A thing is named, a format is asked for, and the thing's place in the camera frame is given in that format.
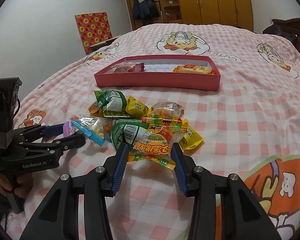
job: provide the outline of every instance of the candy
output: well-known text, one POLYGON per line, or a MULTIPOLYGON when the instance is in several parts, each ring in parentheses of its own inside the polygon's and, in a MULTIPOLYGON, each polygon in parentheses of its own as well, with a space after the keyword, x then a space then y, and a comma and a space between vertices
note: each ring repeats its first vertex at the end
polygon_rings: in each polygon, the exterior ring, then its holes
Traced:
POLYGON ((181 66, 177 66, 173 70, 173 72, 213 74, 213 69, 211 67, 203 67, 203 66, 196 66, 196 65, 181 65, 181 66))
POLYGON ((79 114, 78 116, 75 115, 69 121, 65 122, 65 124, 63 125, 63 136, 64 137, 69 137, 70 135, 73 135, 79 131, 79 129, 77 127, 75 127, 71 123, 71 121, 78 120, 82 117, 83 117, 83 115, 81 115, 81 114, 79 114))
POLYGON ((151 115, 163 115, 170 117, 180 117, 184 114, 182 105, 174 102, 158 102, 151 107, 151 115))
POLYGON ((188 125, 187 133, 181 138, 179 145, 183 150, 191 150, 202 143, 204 139, 188 125))
POLYGON ((97 98, 98 107, 103 110, 104 117, 132 117, 132 115, 125 111, 127 100, 122 92, 115 90, 100 90, 95 91, 94 93, 97 98))
POLYGON ((132 72, 143 72, 145 69, 144 63, 137 62, 122 62, 114 65, 111 70, 107 73, 132 73, 132 72))
POLYGON ((150 159, 173 170, 176 164, 170 157, 171 147, 174 142, 179 141, 181 136, 183 134, 177 126, 149 126, 128 154, 128 162, 150 159))
POLYGON ((105 133, 111 130, 111 120, 103 117, 83 117, 71 121, 71 124, 100 146, 105 142, 105 133))
POLYGON ((125 142, 131 150, 135 143, 142 138, 148 127, 149 125, 142 123, 141 120, 114 120, 111 132, 114 149, 117 151, 120 144, 125 142))
POLYGON ((100 110, 98 106, 98 101, 95 101, 91 106, 88 108, 90 114, 95 114, 100 110))
POLYGON ((186 133, 188 128, 188 120, 181 120, 177 117, 169 117, 163 115, 148 115, 147 117, 142 118, 143 123, 149 124, 149 126, 171 126, 178 127, 181 129, 181 133, 186 133))
POLYGON ((126 112, 135 116, 136 118, 142 118, 149 113, 150 109, 142 102, 136 100, 133 96, 129 96, 126 112))

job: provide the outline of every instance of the dark coat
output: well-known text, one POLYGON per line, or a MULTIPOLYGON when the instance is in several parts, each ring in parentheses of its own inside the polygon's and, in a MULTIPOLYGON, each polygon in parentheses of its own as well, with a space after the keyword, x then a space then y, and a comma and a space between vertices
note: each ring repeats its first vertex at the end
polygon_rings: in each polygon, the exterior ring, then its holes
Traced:
POLYGON ((159 17, 159 12, 154 0, 143 0, 139 3, 138 0, 134 0, 132 8, 133 19, 140 20, 141 22, 152 20, 154 17, 159 17))

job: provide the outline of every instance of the black bag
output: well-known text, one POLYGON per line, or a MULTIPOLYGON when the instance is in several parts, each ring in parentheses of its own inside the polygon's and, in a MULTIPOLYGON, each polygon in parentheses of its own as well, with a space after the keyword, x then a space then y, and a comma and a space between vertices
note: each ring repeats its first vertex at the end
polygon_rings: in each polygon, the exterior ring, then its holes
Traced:
POLYGON ((262 32, 262 34, 273 34, 273 35, 284 37, 288 41, 290 41, 293 44, 293 46, 296 46, 298 40, 298 37, 295 34, 284 33, 281 27, 277 24, 273 24, 269 26, 262 32))

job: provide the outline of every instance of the human hand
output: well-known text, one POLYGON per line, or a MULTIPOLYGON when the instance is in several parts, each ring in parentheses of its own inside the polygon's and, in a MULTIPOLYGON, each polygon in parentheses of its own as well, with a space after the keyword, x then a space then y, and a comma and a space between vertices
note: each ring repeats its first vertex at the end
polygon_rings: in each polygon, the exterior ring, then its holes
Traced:
MULTIPOLYGON (((15 188, 14 193, 21 198, 27 198, 33 184, 32 174, 24 174, 17 178, 17 182, 20 185, 15 188)), ((8 181, 7 177, 0 173, 0 193, 6 195, 7 191, 12 191, 12 185, 8 181)))
POLYGON ((27 198, 33 185, 32 173, 27 173, 19 176, 17 178, 17 182, 20 186, 15 188, 14 193, 18 197, 27 198))

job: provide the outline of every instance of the barcode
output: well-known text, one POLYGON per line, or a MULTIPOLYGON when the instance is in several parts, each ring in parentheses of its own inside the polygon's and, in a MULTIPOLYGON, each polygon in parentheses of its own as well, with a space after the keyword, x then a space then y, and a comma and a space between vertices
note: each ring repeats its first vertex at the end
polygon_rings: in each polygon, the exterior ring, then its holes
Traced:
POLYGON ((181 110, 181 109, 183 108, 183 106, 182 106, 182 105, 179 105, 179 104, 177 104, 177 108, 178 108, 179 110, 181 110))
POLYGON ((127 143, 129 143, 129 144, 133 143, 133 140, 136 136, 137 131, 138 131, 138 127, 135 125, 126 124, 124 126, 123 134, 124 134, 124 138, 127 143))
POLYGON ((111 97, 120 97, 120 94, 117 91, 112 91, 109 95, 107 95, 107 98, 111 97))

